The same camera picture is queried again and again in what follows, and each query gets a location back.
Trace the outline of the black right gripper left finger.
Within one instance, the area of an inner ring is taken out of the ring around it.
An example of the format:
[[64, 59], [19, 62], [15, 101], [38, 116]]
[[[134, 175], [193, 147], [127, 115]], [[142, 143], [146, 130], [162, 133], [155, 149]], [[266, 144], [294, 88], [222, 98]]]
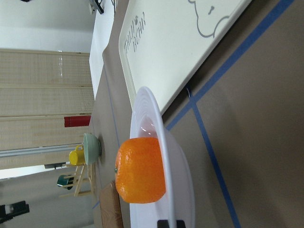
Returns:
[[168, 220], [158, 220], [157, 221], [157, 228], [169, 228]]

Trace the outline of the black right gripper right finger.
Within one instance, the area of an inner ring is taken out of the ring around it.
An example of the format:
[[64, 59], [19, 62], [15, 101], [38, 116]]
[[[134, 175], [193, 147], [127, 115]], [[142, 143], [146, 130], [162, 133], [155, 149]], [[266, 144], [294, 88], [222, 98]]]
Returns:
[[176, 228], [185, 228], [185, 222], [183, 220], [176, 220]]

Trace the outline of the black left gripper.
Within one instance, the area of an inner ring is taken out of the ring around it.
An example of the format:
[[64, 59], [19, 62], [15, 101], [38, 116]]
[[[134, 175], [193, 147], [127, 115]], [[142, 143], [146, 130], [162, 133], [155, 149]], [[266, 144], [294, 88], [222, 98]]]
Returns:
[[25, 201], [0, 206], [0, 220], [8, 221], [16, 216], [29, 213], [29, 204]]

